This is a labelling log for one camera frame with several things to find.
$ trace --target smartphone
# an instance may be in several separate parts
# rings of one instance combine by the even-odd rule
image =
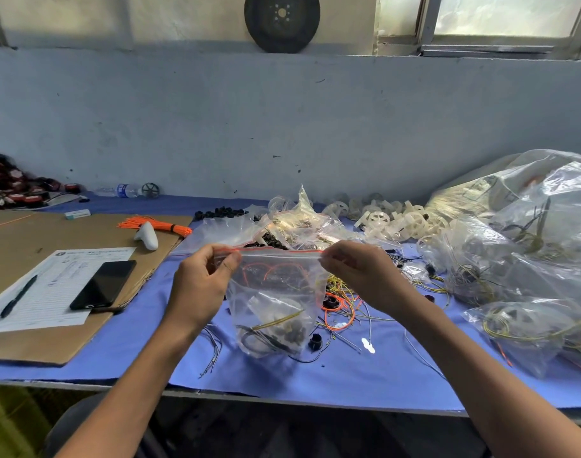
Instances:
[[[104,262],[70,304],[70,310],[110,307],[135,265],[135,260]]]

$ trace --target gray wall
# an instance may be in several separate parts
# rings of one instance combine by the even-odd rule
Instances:
[[[0,152],[89,188],[404,200],[533,148],[581,153],[581,62],[0,49]]]

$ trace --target person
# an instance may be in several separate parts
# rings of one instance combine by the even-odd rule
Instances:
[[[204,246],[180,263],[157,330],[56,458],[134,456],[176,364],[216,315],[240,266],[241,254],[233,252],[214,271],[218,247]],[[581,429],[419,294],[382,249],[340,241],[320,261],[413,334],[447,377],[494,456],[581,458]]]

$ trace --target blue tablecloth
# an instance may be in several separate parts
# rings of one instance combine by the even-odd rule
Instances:
[[[251,203],[266,205],[266,201],[251,199],[176,196],[162,196],[154,200],[96,196],[91,196],[91,199],[88,204],[68,203],[49,210],[66,212],[87,207],[92,213],[190,215],[196,210],[213,210],[222,205],[235,209]],[[170,257],[164,261],[125,312],[111,318],[65,366],[50,368],[0,362],[0,380],[111,382],[118,378],[137,356],[163,315],[172,277],[180,260]],[[444,305],[445,296],[438,295],[437,302]],[[398,323],[373,323],[374,354],[364,349],[358,353],[337,339],[316,362],[303,364],[283,356],[255,359],[243,354],[235,344],[231,317],[225,308],[226,302],[214,319],[224,347],[213,372],[199,378],[213,355],[210,341],[199,337],[174,371],[170,380],[172,385],[310,404],[425,412],[463,410],[450,385],[427,367],[403,339],[403,328]],[[463,320],[460,315],[463,309],[452,299],[447,313],[462,330],[506,367],[500,354]],[[361,339],[367,336],[368,331],[369,325],[363,321],[355,323],[342,335],[362,347]],[[409,338],[423,356],[431,360],[415,339]],[[311,354],[306,351],[304,358],[309,360]],[[581,407],[581,370],[568,362],[554,361],[544,380],[531,377],[517,368],[511,370],[554,406]]]

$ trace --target printed form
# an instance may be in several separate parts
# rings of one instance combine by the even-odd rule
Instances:
[[[70,310],[76,296],[104,262],[129,260],[135,247],[57,250],[0,294],[0,313],[38,275],[10,315],[0,318],[0,333],[85,323],[89,310]]]

